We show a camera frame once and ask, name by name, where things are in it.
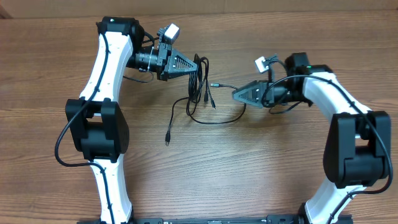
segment tabletop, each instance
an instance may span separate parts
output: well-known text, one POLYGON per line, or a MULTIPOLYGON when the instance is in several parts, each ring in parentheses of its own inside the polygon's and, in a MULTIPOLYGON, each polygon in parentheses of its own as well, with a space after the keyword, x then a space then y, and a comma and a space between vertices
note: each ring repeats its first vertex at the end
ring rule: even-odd
MULTIPOLYGON (((266 79, 254 60, 306 52, 327 64, 340 83, 373 110, 385 110, 398 132, 398 12, 274 12, 137 16, 151 34, 180 27, 174 47, 210 61, 209 82, 243 86, 266 79)), ((77 99, 98 49, 95 22, 72 19, 0 19, 0 222, 75 223, 100 217, 95 178, 88 167, 63 167, 55 141, 66 125, 65 103, 77 99)), ((276 77, 285 76, 275 67, 276 77)), ((125 75, 148 78, 127 68, 125 75)), ((172 140, 165 134, 172 104, 188 95, 188 77, 168 82, 124 80, 119 104, 130 129, 124 158, 129 198, 137 218, 264 217, 296 213, 325 173, 328 121, 301 104, 271 115, 248 106, 231 124, 205 125, 176 105, 172 140)), ((211 89, 217 105, 200 102, 195 117, 226 121, 243 105, 230 89, 211 89)), ((398 163, 398 140, 391 156, 398 163)), ((67 132, 60 156, 82 162, 67 132)), ((373 187, 381 187, 379 180, 373 187)), ((357 196, 344 210, 356 223, 395 223, 398 181, 380 195, 357 196)))

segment white arm segment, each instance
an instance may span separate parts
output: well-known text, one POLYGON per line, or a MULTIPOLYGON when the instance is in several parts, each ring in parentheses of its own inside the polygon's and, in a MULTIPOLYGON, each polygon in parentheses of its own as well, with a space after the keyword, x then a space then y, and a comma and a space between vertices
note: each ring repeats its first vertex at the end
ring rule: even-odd
MULTIPOLYGON (((111 101, 119 101, 119 91, 122 84, 124 69, 129 58, 132 55, 132 42, 129 35, 122 35, 121 32, 105 33, 109 45, 108 62, 105 73, 99 86, 99 92, 95 95, 93 101, 104 101, 105 98, 111 101)), ((100 77, 105 60, 105 41, 102 35, 99 35, 98 54, 95 60, 91 77, 87 86, 80 93, 80 97, 87 100, 93 94, 94 87, 100 77)))
MULTIPOLYGON (((355 105, 363 113, 366 114, 368 111, 370 111, 367 106, 364 106, 355 100, 355 98, 338 83, 335 74, 328 72, 317 72, 311 75, 332 80, 333 83, 337 84, 347 94, 351 101, 355 102, 355 105)), ((341 93, 334 86, 328 84, 327 82, 323 82, 314 78, 305 78, 303 83, 303 95, 319 107, 329 123, 335 113, 347 112, 349 114, 357 114, 357 112, 349 106, 349 103, 341 95, 341 93)))
MULTIPOLYGON (((360 102, 355 100, 337 81, 336 75, 328 72, 318 72, 312 75, 322 77, 327 80, 332 80, 333 83, 337 84, 351 99, 355 102, 355 105, 363 112, 368 113, 370 109, 367 106, 362 105, 360 102)), ((357 112, 349 106, 349 103, 341 95, 341 93, 332 85, 317 80, 314 78, 305 78, 303 83, 303 94, 304 96, 314 102, 321 112, 328 119, 329 123, 335 113, 347 112, 350 114, 357 114, 357 112)), ((336 185, 330 182, 327 178, 323 181, 316 194, 306 202, 305 213, 307 218, 312 224, 325 224, 330 214, 333 213, 337 205, 347 195, 347 193, 357 190, 364 190, 366 187, 362 185, 347 186, 344 189, 337 189, 336 185)), ((335 215, 332 223, 336 223, 338 215, 351 201, 349 198, 346 203, 340 208, 338 213, 335 215)))
MULTIPOLYGON (((109 159, 94 159, 94 163, 101 165, 105 169, 115 223, 127 223, 132 212, 132 205, 127 195, 126 183, 124 181, 123 157, 124 154, 120 154, 116 163, 112 163, 109 159)), ((106 201, 103 176, 96 166, 91 166, 91 168, 95 174, 99 198, 101 199, 101 221, 108 224, 112 223, 106 201)))
MULTIPOLYGON (((309 222, 311 224, 325 224, 328 221, 330 214, 347 193, 364 190, 365 188, 366 187, 363 187, 362 185, 355 185, 347 186, 344 189, 337 189, 334 183, 325 178, 316 194, 305 203, 305 213, 307 214, 309 222)), ((331 221, 332 223, 337 222, 340 212, 343 211, 350 201, 351 199, 349 198, 341 209, 338 210, 335 218, 331 221)))

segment robotic arm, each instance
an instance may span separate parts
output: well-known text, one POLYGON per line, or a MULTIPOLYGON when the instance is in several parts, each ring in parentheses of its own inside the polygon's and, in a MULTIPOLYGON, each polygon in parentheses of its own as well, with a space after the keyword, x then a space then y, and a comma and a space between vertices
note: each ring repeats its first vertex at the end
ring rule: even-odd
POLYGON ((76 149, 92 164, 102 207, 99 223, 129 223, 132 204, 123 171, 129 128, 118 105, 124 70, 156 72, 159 80, 167 81, 197 72, 198 67, 172 48, 180 32, 175 24, 158 31, 157 49, 154 38, 134 18, 104 17, 97 26, 98 54, 91 77, 80 99, 67 101, 65 112, 76 149), (144 36, 152 45, 142 46, 144 36), (100 116, 102 123, 87 120, 93 116, 100 116))
POLYGON ((309 106, 315 103, 328 119, 330 130, 323 155, 326 178, 301 213, 305 223, 338 222, 338 215, 356 195, 353 193, 363 191, 389 174, 391 121, 388 114, 371 111, 359 103, 338 83, 329 67, 310 65, 306 53, 292 54, 285 64, 276 56, 261 57, 255 63, 261 73, 269 72, 269 81, 254 81, 234 91, 235 100, 259 108, 296 101, 309 106), (274 81, 273 63, 285 67, 288 75, 283 78, 285 82, 274 81), (370 124, 358 113, 365 114, 372 122, 386 146, 386 153, 370 124), (355 138, 369 140, 369 143, 355 146, 355 138))

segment black base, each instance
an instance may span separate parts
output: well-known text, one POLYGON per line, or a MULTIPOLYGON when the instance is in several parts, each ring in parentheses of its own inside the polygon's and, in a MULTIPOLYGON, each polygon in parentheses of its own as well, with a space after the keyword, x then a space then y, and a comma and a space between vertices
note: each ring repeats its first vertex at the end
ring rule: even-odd
MULTIPOLYGON (((351 215, 340 215, 337 224, 353 224, 351 215)), ((103 224, 100 220, 78 224, 103 224)), ((139 218, 129 224, 309 224, 300 215, 268 215, 262 218, 188 218, 170 219, 139 218)))

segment wooden surface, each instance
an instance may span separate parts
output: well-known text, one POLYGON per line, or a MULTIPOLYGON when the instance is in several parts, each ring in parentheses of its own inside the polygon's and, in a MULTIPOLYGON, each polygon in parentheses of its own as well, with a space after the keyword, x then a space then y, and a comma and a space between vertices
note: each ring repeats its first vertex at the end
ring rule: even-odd
MULTIPOLYGON (((66 168, 53 156, 66 124, 64 107, 78 98, 97 54, 95 22, 84 19, 0 21, 0 222, 74 223, 100 216, 88 167, 66 168)), ((307 52, 325 63, 360 102, 392 118, 392 160, 398 167, 398 13, 296 12, 205 16, 138 16, 150 33, 174 22, 175 48, 210 60, 209 80, 243 86, 265 79, 261 55, 307 52)), ((284 77, 277 69, 277 77, 284 77)), ((140 78, 134 70, 126 75, 140 78)), ((328 123, 316 106, 270 115, 248 107, 236 123, 196 124, 172 103, 187 96, 188 77, 140 84, 124 80, 120 105, 130 128, 125 175, 136 217, 261 217, 295 213, 325 177, 328 123)), ((217 110, 200 104, 198 119, 240 113, 231 90, 212 89, 217 110)), ((61 157, 83 161, 69 133, 61 157)), ((398 181, 381 195, 358 196, 344 210, 358 223, 396 223, 398 181)))
POLYGON ((394 10, 398 0, 0 0, 13 18, 394 10))

